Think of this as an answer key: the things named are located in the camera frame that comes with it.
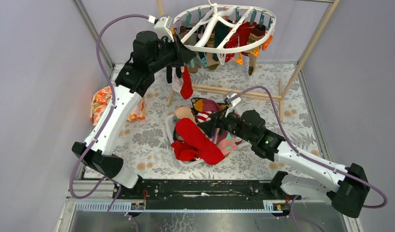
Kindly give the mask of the white sock black stripes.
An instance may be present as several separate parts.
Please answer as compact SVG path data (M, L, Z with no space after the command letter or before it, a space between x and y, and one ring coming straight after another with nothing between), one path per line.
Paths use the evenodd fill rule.
M172 68L173 74L172 74L172 89L174 92L180 93L181 89L183 87L184 81L182 79L182 74L184 71L184 67L177 67L177 68Z

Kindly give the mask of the large red sock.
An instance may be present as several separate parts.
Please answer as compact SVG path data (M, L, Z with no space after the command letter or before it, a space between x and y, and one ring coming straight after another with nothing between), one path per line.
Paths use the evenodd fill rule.
M209 165L216 165L225 159L221 150L202 133L189 118L183 118L175 126L176 132L184 139L198 157Z

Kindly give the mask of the red white sock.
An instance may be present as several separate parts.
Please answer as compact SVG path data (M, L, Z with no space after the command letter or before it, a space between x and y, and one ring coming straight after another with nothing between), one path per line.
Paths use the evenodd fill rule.
M183 80L183 85L181 87L180 94L183 99L189 99L193 94L193 88L192 88L191 76L188 71L187 65L183 66L182 80Z

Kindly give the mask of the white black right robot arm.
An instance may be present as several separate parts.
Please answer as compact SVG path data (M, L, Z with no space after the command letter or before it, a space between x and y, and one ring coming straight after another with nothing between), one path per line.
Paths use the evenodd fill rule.
M350 218L358 218L364 208L370 187L362 166L337 164L299 149L267 129L265 120L255 110L245 111L241 116L216 112L208 121L198 123L198 127L209 136L217 129L227 131L248 142L260 158L287 164L309 176L280 175L269 187L276 199L287 194L316 197Z

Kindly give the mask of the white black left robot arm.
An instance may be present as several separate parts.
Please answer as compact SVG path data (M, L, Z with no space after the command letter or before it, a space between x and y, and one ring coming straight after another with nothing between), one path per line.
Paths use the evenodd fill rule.
M108 179L124 186L124 193L135 199L142 194L140 176L125 167L124 160L113 154L118 135L130 113L155 81L155 73L180 68L195 57L178 34L159 38L155 32L139 32L133 52L112 86L112 98L100 121L83 142L75 142L72 152L79 161Z

